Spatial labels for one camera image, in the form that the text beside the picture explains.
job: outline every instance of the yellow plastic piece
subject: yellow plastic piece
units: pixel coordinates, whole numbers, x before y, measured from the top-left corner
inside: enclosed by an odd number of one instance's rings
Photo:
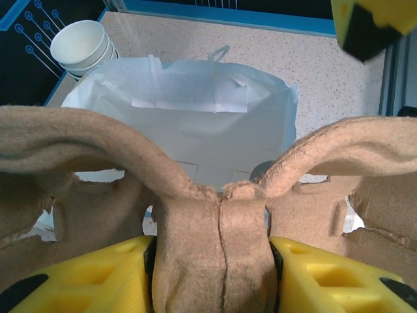
[[[402,35],[417,27],[416,0],[332,0],[332,13],[338,42],[345,42],[353,6],[357,4],[372,13],[377,27],[391,26]]]
[[[148,313],[142,236],[33,273],[49,279],[10,313]]]
[[[270,242],[283,257],[279,313],[416,313],[379,280],[403,282],[392,273],[289,239]]]

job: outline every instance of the yellow object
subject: yellow object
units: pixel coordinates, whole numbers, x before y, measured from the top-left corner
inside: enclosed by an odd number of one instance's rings
[[[148,277],[142,236],[33,273],[47,274],[10,313],[148,313]]]
[[[416,0],[332,0],[332,13],[339,45],[361,61],[417,27]]]
[[[137,237],[33,273],[49,279],[10,313],[149,313],[151,241]],[[270,242],[283,258],[279,313],[415,313],[379,280],[402,282],[392,273],[289,239]]]
[[[279,313],[416,313],[379,280],[403,282],[392,273],[289,239],[270,241],[283,257]]]

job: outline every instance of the white paper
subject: white paper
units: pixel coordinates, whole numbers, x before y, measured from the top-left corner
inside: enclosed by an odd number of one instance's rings
[[[210,61],[162,66],[159,58],[150,55],[105,62],[65,103],[96,102],[104,94],[138,108],[235,113],[246,113],[248,104],[270,96],[267,88],[240,67]]]
[[[136,106],[133,106],[132,95],[141,82],[139,76],[134,80],[130,74],[123,76],[123,71],[127,73],[135,68],[132,72],[137,72],[141,68],[144,72],[151,65],[169,69],[170,74],[181,74],[189,71],[191,64],[196,72],[212,70],[210,61],[176,61],[161,65],[157,58],[152,62],[149,58],[139,59],[142,61],[125,59],[122,67],[121,63],[108,63],[106,78],[101,69],[96,70],[67,96],[63,106],[92,110],[117,119],[148,137],[173,160],[193,164],[200,174],[203,169],[219,173],[211,177],[196,173],[193,177],[196,183],[218,189],[233,180],[236,171],[251,173],[258,164],[278,158],[294,142],[298,102],[295,85],[290,87],[276,76],[245,65],[215,63],[217,73],[229,73],[233,84],[240,86],[235,94],[222,92],[220,86],[219,93],[214,94],[218,99],[215,110],[162,110],[144,101],[144,93],[141,100],[135,99]],[[237,112],[242,107],[239,97],[244,89],[246,101],[242,102],[246,111]],[[153,93],[146,95],[147,99],[156,98]],[[233,101],[223,101],[223,98],[236,99],[235,107],[231,105]],[[222,112],[225,108],[232,113]]]

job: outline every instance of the blue trim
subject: blue trim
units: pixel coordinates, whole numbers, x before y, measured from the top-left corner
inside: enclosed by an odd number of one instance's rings
[[[264,12],[234,10],[230,8],[181,5],[146,0],[124,0],[128,12],[137,12],[168,18],[184,18],[214,23],[231,23],[246,27],[285,30],[313,35],[334,37],[336,31],[332,20],[305,18]]]
[[[6,31],[16,21],[16,18],[18,18],[29,2],[31,0],[16,0],[10,10],[1,19],[0,31]]]
[[[100,14],[100,16],[99,16],[99,17],[98,17],[98,19],[97,19],[97,21],[98,21],[98,22],[102,20],[102,18],[103,18],[103,16],[104,16],[104,14],[105,14],[107,11],[108,11],[108,9],[107,9],[107,8],[105,8],[105,9],[103,10],[103,12]]]
[[[48,102],[51,100],[53,94],[56,92],[56,90],[58,89],[59,85],[61,84],[62,80],[64,79],[66,75],[66,71],[63,72],[63,74],[61,75],[61,77],[59,78],[57,84],[55,85],[55,87],[52,89],[50,95],[47,97],[45,103],[43,104],[43,106],[46,106],[48,104]]]

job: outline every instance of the paper cup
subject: paper cup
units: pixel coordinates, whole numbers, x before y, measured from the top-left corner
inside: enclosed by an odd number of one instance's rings
[[[51,56],[65,68],[85,68],[105,52],[109,37],[103,26],[90,20],[72,23],[56,34]]]
[[[105,52],[103,53],[103,55],[96,62],[94,62],[92,65],[90,65],[88,67],[84,67],[84,68],[67,68],[63,64],[61,64],[61,66],[67,72],[69,72],[69,73],[71,73],[75,76],[83,76],[86,73],[88,73],[90,70],[92,70],[94,67],[99,65],[100,63],[110,60],[110,57],[114,53],[114,50],[115,50],[115,48],[113,46],[113,43],[111,41],[109,41],[109,44],[108,44]]]
[[[68,71],[67,71],[67,73],[68,73],[68,75],[69,75],[69,76],[71,76],[72,78],[74,78],[74,79],[76,80],[76,82],[78,82],[78,81],[79,81],[80,79],[82,79],[82,77],[83,77],[83,76],[75,76],[75,75],[71,74],[71,73],[70,73],[70,72],[68,72]]]
[[[110,59],[111,59],[111,60],[113,60],[113,59],[118,59],[119,57],[120,57],[120,55],[119,55],[119,51],[117,51],[117,49],[115,48],[115,49],[113,50],[113,53],[111,54]]]

